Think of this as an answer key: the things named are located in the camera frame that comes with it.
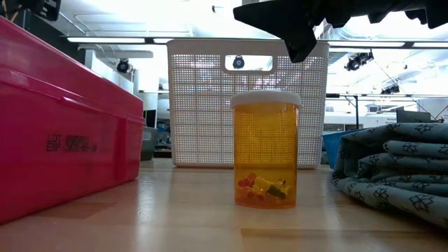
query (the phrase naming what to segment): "table surface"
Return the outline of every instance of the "table surface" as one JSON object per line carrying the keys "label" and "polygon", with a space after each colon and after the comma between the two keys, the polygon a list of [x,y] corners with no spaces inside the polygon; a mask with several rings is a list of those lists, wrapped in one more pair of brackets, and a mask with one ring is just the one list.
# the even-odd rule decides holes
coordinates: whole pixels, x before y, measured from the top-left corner
{"label": "table surface", "polygon": [[233,201],[231,169],[142,162],[137,180],[0,226],[0,251],[448,251],[445,230],[371,209],[299,170],[297,206]]}

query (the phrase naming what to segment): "prescription pill bottle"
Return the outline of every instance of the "prescription pill bottle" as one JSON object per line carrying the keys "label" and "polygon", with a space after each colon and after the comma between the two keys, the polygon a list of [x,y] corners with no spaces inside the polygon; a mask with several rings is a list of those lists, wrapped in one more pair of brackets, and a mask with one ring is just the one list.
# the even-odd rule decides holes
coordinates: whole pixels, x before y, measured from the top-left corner
{"label": "prescription pill bottle", "polygon": [[295,206],[300,96],[281,90],[242,92],[234,110],[234,198],[261,209]]}

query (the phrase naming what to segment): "fluorescent light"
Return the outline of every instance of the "fluorescent light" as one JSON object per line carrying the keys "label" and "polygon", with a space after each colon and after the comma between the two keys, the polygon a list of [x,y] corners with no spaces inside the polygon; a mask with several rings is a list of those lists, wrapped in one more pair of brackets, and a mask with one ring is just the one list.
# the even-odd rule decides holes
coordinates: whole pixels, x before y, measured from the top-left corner
{"label": "fluorescent light", "polygon": [[139,92],[142,92],[145,94],[168,94],[169,90],[157,90],[157,91],[139,90]]}
{"label": "fluorescent light", "polygon": [[73,43],[145,43],[145,38],[117,38],[117,37],[69,37]]}
{"label": "fluorescent light", "polygon": [[413,47],[423,47],[423,48],[448,48],[448,42],[417,42],[414,43]]}
{"label": "fluorescent light", "polygon": [[330,48],[330,53],[369,53],[369,49],[362,48]]}
{"label": "fluorescent light", "polygon": [[381,42],[381,41],[329,41],[328,42],[331,46],[337,46],[337,47],[402,47],[404,46],[405,42]]}
{"label": "fluorescent light", "polygon": [[413,94],[412,97],[422,97],[422,98],[448,98],[448,95],[438,95],[438,94]]}
{"label": "fluorescent light", "polygon": [[154,38],[154,43],[168,43],[168,41],[172,41],[173,38]]}
{"label": "fluorescent light", "polygon": [[406,94],[368,94],[368,97],[406,97]]}

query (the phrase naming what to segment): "ceiling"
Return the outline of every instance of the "ceiling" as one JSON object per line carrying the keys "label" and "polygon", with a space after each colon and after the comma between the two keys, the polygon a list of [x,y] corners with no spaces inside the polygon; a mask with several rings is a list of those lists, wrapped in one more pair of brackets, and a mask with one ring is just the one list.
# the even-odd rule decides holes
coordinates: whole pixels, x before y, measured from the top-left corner
{"label": "ceiling", "polygon": [[[57,22],[51,23],[67,36],[158,36],[275,39],[259,29],[234,20],[232,9],[256,0],[77,0],[62,1]],[[404,13],[390,13],[381,23],[370,24],[367,17],[352,18],[344,28],[333,29],[322,24],[316,29],[320,39],[448,39],[448,26],[430,30],[418,20],[409,20]],[[130,59],[138,69],[153,67],[161,82],[167,81],[167,49],[164,45],[103,45],[105,51],[153,52],[152,59]],[[359,50],[331,52],[328,92],[379,93],[385,85],[399,81],[408,93],[431,92],[423,83],[438,85],[445,77],[448,50],[373,50],[375,61],[358,71],[346,71],[348,56]],[[445,92],[445,88],[434,92]]]}

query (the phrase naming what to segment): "red plastic bin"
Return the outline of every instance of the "red plastic bin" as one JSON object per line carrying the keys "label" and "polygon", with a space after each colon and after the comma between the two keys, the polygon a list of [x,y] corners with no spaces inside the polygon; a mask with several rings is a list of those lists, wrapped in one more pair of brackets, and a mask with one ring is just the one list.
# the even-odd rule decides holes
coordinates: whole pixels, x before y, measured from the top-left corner
{"label": "red plastic bin", "polygon": [[142,101],[2,17],[0,31],[0,224],[135,179]]}

